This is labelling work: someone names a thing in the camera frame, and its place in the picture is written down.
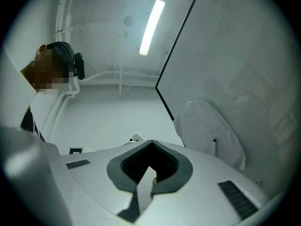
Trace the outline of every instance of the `white machine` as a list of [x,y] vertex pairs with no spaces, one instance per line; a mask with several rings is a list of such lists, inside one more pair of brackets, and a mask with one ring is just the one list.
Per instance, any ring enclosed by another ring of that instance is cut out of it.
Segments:
[[[0,138],[8,182],[47,225],[230,226],[269,201],[219,158],[170,143],[139,141],[61,156],[29,132],[1,128]],[[149,166],[157,184],[140,215],[136,187]]]

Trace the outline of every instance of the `person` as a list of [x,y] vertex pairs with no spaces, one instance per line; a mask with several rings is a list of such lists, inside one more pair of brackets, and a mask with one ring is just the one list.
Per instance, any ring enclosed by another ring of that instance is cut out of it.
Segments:
[[[69,43],[54,42],[42,45],[35,59],[21,70],[23,76],[37,91],[57,89],[61,84],[69,83],[70,73],[74,72],[74,51]],[[44,137],[37,128],[33,114],[28,108],[21,128],[37,135],[43,142]]]

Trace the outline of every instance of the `white cover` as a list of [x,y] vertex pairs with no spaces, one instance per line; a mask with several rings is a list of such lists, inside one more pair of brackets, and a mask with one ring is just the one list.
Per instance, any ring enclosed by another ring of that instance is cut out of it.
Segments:
[[208,102],[188,102],[174,127],[187,148],[212,155],[216,139],[216,156],[234,168],[245,169],[246,155],[236,135]]

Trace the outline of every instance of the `white wall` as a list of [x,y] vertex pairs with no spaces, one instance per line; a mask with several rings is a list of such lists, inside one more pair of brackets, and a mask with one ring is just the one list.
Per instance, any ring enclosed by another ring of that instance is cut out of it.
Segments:
[[269,0],[197,0],[158,88],[174,117],[210,102],[246,153],[245,175],[273,197],[299,155],[298,66],[300,47]]
[[54,144],[61,154],[67,154],[70,146],[104,150],[127,143],[135,132],[182,145],[154,89],[132,87],[127,96],[123,87],[119,98],[115,87],[81,87],[65,107]]
[[[12,64],[16,69],[26,67],[34,59],[41,45],[55,41],[53,34],[58,3],[59,0],[28,0],[14,20],[4,46],[9,56],[13,58]],[[31,102],[34,119],[41,131],[56,98],[57,94],[38,93]]]

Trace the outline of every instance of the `fluorescent light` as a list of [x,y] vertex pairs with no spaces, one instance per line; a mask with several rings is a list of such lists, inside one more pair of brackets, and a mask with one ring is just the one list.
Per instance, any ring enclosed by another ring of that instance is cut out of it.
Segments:
[[162,10],[165,6],[165,2],[161,0],[156,0],[154,7],[152,8],[152,11],[150,13],[149,21],[147,22],[145,32],[143,35],[142,43],[140,46],[139,54],[147,56],[147,53],[149,52],[149,48],[151,45],[151,40],[154,35],[157,23],[159,21],[160,15],[162,13]]

